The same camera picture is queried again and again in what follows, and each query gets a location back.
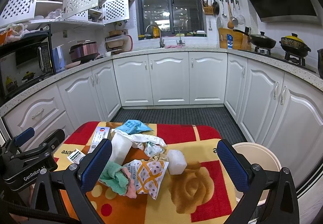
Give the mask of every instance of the window frame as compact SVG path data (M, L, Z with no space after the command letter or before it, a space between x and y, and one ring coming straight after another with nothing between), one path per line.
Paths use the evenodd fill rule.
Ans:
M143 3L142 1L143 0L137 0L138 1L138 15L139 15L139 30L140 30L140 34L141 35L144 35L145 34L145 26L143 24ZM203 9L202 9L202 5L201 3L199 2L200 0L197 0L197 4L198 4L198 10L199 10L199 15L200 15L200 18L201 18L201 22L200 22L200 29L199 30L202 30L204 31L204 14L203 14ZM175 31L174 29L174 15L173 15L173 9L172 9L172 6L173 6L173 0L168 0L168 9L169 9L169 19L170 19L170 27L171 27L171 31L170 32L162 32L162 34L165 34L165 35L176 35L178 34L179 32L178 31Z

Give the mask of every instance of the blue package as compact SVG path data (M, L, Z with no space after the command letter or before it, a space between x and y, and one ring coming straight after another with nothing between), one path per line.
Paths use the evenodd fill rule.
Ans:
M227 35L228 49L232 49L233 46L233 37L232 35Z
M125 122L122 126L118 126L116 129L126 132L128 135L152 130L149 126L146 126L143 122L139 120L130 120L130 119L127 122Z

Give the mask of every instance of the red and yellow tablecloth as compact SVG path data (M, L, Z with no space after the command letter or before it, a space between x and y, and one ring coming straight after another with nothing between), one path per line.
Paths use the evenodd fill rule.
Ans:
M55 152L57 170L70 165L67 156L75 149L87 153L97 126L116 128L122 123L88 122L80 126ZM87 193L93 207L108 224L221 224L236 205L235 190L216 154L220 134L209 126L147 124L145 132L164 139L166 150L182 151L188 164L184 173L171 176L167 171L156 200L148 195L123 197L101 183ZM148 159L140 149L131 148L124 163ZM71 217L77 218L66 191L62 196Z

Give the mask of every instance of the screw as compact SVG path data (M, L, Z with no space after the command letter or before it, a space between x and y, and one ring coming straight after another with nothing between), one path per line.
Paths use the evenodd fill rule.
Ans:
M290 170L287 167L283 167L283 171L284 171L285 174L289 174L290 173Z
M43 169L41 169L40 174L41 174L41 175L43 175L43 174L45 174L46 172L47 172L47 169L43 168Z
M261 166L260 165L258 165L258 164L252 164L252 168L254 169L254 170L260 170L261 169Z
M68 167L68 169L69 169L69 170L71 170L71 171L73 171L73 170L75 170L77 167L78 167L78 166L77 166L77 164L71 164L71 165Z

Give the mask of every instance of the red dot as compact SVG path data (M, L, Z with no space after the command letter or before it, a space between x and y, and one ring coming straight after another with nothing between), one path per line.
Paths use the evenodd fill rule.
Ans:
M109 204L104 204L101 207L101 214L105 217L110 216L112 213L112 207Z

